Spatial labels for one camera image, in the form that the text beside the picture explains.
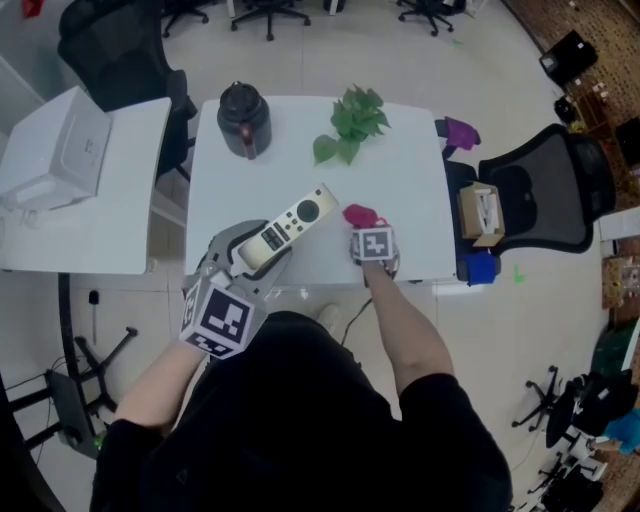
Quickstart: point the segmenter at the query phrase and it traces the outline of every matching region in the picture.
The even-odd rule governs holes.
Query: black cable
[[[358,311],[358,313],[356,314],[356,316],[354,316],[351,321],[347,324],[347,328],[344,330],[344,336],[342,337],[342,341],[340,342],[340,345],[344,347],[344,343],[345,341],[347,341],[347,334],[349,334],[349,329],[351,328],[351,324],[353,324],[353,322],[355,322],[358,317],[364,313],[364,310],[367,309],[367,306],[369,304],[371,304],[371,302],[373,301],[373,298],[370,298],[367,302],[364,303],[364,305],[360,308],[360,311]]]
[[[53,400],[49,398],[49,409],[47,411],[47,423],[44,426],[44,429],[47,430],[49,428],[49,421],[51,420],[51,404]],[[42,457],[42,449],[44,448],[44,442],[40,444],[40,451],[38,452],[38,458],[36,459],[36,466],[40,464],[40,457]]]
[[[23,384],[26,384],[27,382],[31,382],[32,380],[39,379],[40,377],[44,377],[44,373],[36,375],[35,377],[31,377],[30,379],[27,379],[27,380],[23,380],[22,382],[18,382],[17,384],[14,384],[13,386],[9,386],[8,388],[4,388],[4,390],[5,391],[9,391],[10,389],[17,388],[18,386],[22,386]]]
[[[64,356],[59,357],[58,359],[56,359],[53,362],[53,364],[51,365],[51,369],[52,370],[54,369],[53,367],[56,365],[56,363],[58,361],[60,361],[60,359],[64,359]],[[14,389],[14,388],[17,388],[18,386],[22,386],[23,384],[26,384],[27,382],[31,382],[32,380],[36,380],[36,379],[39,379],[40,377],[44,377],[45,373],[46,372],[43,372],[43,373],[40,373],[40,374],[36,375],[35,377],[31,377],[30,379],[26,379],[26,380],[23,380],[22,382],[18,382],[17,384],[14,384],[13,386],[9,386],[8,388],[4,388],[4,390],[5,391],[9,391],[10,389]]]

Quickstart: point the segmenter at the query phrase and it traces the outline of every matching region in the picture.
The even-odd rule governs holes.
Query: white desk
[[[218,101],[201,111],[187,222],[186,268],[195,271],[218,231],[248,219],[272,220],[321,182],[341,208],[293,247],[281,286],[362,286],[348,254],[351,203],[376,209],[394,226],[402,257],[398,280],[451,278],[455,248],[449,194],[434,119],[428,110],[383,107],[393,128],[367,140],[351,167],[338,160],[314,166],[312,144],[332,134],[333,98],[267,97],[273,140],[256,160],[229,151],[218,128]]]
[[[41,272],[142,274],[150,211],[174,222],[186,215],[154,190],[171,100],[112,112],[98,195],[39,212],[25,222],[0,208],[0,268]]]

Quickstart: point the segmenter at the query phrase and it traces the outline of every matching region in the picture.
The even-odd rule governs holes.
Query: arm
[[[363,262],[384,349],[391,360],[398,396],[415,380],[453,375],[453,363],[433,324],[405,297],[378,263]]]
[[[167,432],[182,406],[189,382],[204,353],[174,342],[142,374],[118,405],[116,419]]]

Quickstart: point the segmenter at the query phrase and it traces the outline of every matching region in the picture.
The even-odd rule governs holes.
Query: pink object
[[[373,228],[378,222],[378,214],[371,208],[350,204],[343,211],[344,219],[354,228]]]

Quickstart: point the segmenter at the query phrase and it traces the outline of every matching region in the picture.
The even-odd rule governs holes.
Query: potted plant leaf
[[[391,128],[381,109],[382,105],[382,98],[373,89],[365,92],[357,85],[347,89],[342,99],[333,104],[331,124],[338,132],[338,137],[320,135],[313,142],[316,165],[336,155],[351,165],[360,150],[360,144],[367,137],[384,135],[380,125]]]

